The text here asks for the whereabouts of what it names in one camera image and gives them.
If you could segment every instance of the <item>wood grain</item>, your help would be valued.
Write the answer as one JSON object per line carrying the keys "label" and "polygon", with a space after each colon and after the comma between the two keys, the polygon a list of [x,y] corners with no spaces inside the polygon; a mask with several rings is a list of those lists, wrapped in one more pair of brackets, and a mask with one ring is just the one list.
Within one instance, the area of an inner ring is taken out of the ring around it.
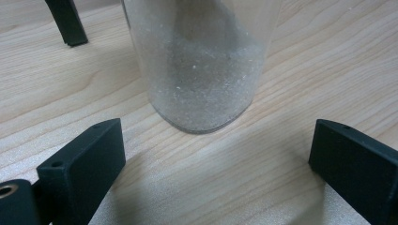
{"label": "wood grain", "polygon": [[92,224],[366,224],[307,159],[317,118],[398,148],[398,1],[284,0],[252,106],[200,136],[149,105],[120,4],[76,5],[71,49],[43,1],[0,3],[0,181],[121,117],[129,161]]}

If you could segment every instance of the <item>clear glass cylinder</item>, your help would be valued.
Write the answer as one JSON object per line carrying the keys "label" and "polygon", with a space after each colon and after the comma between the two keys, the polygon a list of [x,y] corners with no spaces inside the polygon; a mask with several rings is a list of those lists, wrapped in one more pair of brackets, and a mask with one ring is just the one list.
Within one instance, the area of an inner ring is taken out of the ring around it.
{"label": "clear glass cylinder", "polygon": [[149,101],[190,133],[251,104],[280,0],[123,0]]}

